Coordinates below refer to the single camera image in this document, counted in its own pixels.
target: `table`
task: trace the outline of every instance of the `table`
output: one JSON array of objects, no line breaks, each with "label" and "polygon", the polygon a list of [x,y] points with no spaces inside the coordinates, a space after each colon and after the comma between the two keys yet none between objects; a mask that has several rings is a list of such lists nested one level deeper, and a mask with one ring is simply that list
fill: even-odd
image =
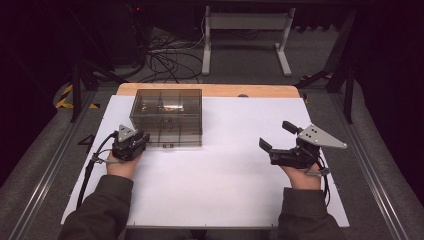
[{"label": "table", "polygon": [[204,97],[249,97],[298,98],[299,92],[293,86],[231,85],[231,84],[176,84],[176,83],[124,83],[116,95],[135,96],[138,89],[202,89]]},{"label": "table", "polygon": [[[136,187],[127,227],[270,229],[276,226],[283,188],[290,183],[280,168],[269,164],[268,155],[258,143],[259,137],[264,137],[276,148],[292,147],[295,135],[281,129],[282,120],[301,127],[310,124],[303,99],[296,96],[292,86],[123,84],[109,102],[87,162],[119,124],[131,124],[129,112],[137,89],[167,86],[205,89],[203,146],[148,148],[143,153],[134,178]],[[279,92],[279,98],[268,96],[273,91]],[[221,97],[211,97],[214,93]],[[240,93],[251,97],[232,97]],[[106,144],[105,149],[110,145],[110,142]],[[104,166],[94,167],[86,196],[94,191],[104,174]],[[63,220],[75,209],[83,175],[84,169]],[[349,226],[331,175],[329,182],[329,212],[340,226]]]}]

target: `hand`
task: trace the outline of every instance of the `hand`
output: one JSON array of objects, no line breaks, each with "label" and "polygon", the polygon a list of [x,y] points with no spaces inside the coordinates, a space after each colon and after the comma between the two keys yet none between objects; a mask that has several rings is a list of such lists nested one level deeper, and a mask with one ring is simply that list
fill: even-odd
[{"label": "hand", "polygon": [[[121,163],[107,163],[106,164],[107,174],[132,179],[134,177],[135,168],[140,158],[141,158],[141,154],[131,161],[125,161]],[[118,160],[112,155],[112,151],[109,152],[109,156],[107,157],[107,159]]]},{"label": "hand", "polygon": [[321,190],[321,177],[306,175],[308,171],[319,172],[316,163],[312,165],[311,169],[296,169],[284,166],[281,166],[281,168],[289,177],[293,189]]}]

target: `wire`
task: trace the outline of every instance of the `wire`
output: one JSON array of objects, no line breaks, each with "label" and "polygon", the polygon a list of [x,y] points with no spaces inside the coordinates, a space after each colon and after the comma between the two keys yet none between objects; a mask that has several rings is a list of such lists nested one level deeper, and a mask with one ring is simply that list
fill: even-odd
[{"label": "wire", "polygon": [[[317,164],[319,166],[319,169],[322,170],[322,169],[325,168],[325,162],[321,158],[321,156],[318,156],[318,159],[321,162],[317,161]],[[329,185],[328,185],[328,177],[327,177],[327,175],[324,175],[323,177],[324,177],[324,196],[326,197],[328,195],[328,200],[327,200],[327,203],[326,203],[325,206],[328,207],[328,205],[330,204],[331,194],[330,194],[330,188],[329,188]]]},{"label": "wire", "polygon": [[[112,149],[104,149],[104,150],[100,151],[100,152],[98,153],[98,155],[100,155],[100,154],[102,154],[102,153],[104,153],[104,152],[107,152],[107,151],[112,151]],[[102,163],[106,162],[106,160],[101,159],[101,158],[99,158],[98,156],[97,156],[97,157],[95,157],[95,158],[93,157],[93,158],[92,158],[92,160],[93,160],[94,162],[96,162],[96,163],[100,163],[100,164],[102,164]]]},{"label": "wire", "polygon": [[82,204],[82,200],[84,198],[84,193],[85,193],[85,189],[87,188],[87,184],[88,184],[88,180],[91,177],[91,172],[93,171],[94,168],[94,164],[96,163],[95,159],[97,159],[100,155],[103,146],[106,144],[106,142],[112,138],[115,137],[117,135],[117,132],[113,132],[111,133],[103,142],[102,144],[100,144],[99,148],[97,149],[97,151],[95,153],[93,153],[93,157],[92,159],[88,162],[87,166],[85,167],[85,174],[84,174],[84,181],[82,183],[81,186],[81,190],[80,190],[80,194],[78,196],[78,201],[77,201],[77,209],[81,206]]},{"label": "wire", "polygon": [[[132,71],[130,71],[128,73],[119,74],[119,75],[118,74],[115,74],[115,75],[118,76],[118,77],[120,77],[120,78],[127,79],[127,78],[132,77],[132,76],[136,75],[137,73],[139,73],[143,69],[143,67],[144,67],[143,64],[138,64],[137,68],[135,68],[134,70],[132,70]],[[111,80],[111,79],[109,79],[107,77],[99,76],[99,75],[96,75],[96,74],[94,74],[94,76],[96,76],[96,78],[99,81],[102,81],[102,82],[113,81],[113,80]]]},{"label": "wire", "polygon": [[[203,37],[197,42],[182,42],[181,39],[182,38],[172,34],[156,35],[153,33],[146,57],[146,66],[153,73],[140,79],[138,82],[167,82],[168,80],[173,80],[176,83],[180,83],[180,80],[194,78],[197,83],[199,83],[197,77],[201,74],[201,67],[199,67],[198,71],[195,71],[189,66],[180,63],[179,58],[181,56],[189,57],[189,60],[192,59],[198,62],[199,66],[201,66],[202,60],[193,54],[179,51],[190,50],[197,47],[203,40]],[[189,71],[190,75],[187,76],[187,74],[185,74],[182,76],[181,72],[184,69]]]}]

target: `jacket sleeve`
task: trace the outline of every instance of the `jacket sleeve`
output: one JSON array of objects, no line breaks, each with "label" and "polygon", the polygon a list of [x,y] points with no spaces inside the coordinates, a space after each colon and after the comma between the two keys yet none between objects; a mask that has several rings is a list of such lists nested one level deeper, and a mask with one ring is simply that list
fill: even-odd
[{"label": "jacket sleeve", "polygon": [[96,190],[66,218],[58,239],[117,239],[128,220],[133,184],[102,176]]},{"label": "jacket sleeve", "polygon": [[345,239],[333,216],[328,214],[321,190],[284,189],[278,218],[278,239]]}]

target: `white surface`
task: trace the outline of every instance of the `white surface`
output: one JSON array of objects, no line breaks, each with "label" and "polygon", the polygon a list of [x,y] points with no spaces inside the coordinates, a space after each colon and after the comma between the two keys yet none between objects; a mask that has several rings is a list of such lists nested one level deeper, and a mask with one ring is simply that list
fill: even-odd
[{"label": "white surface", "polygon": [[[133,101],[131,96],[112,96],[87,161],[119,124],[132,127]],[[129,227],[276,226],[283,188],[290,183],[258,144],[262,137],[274,148],[294,147],[295,135],[281,128],[283,120],[303,128],[310,125],[301,98],[203,98],[202,147],[148,148],[143,153],[134,179]],[[84,171],[62,223],[75,209]],[[105,165],[96,164],[85,196],[105,173]],[[329,185],[328,210],[340,226],[349,226],[331,175]]]}]

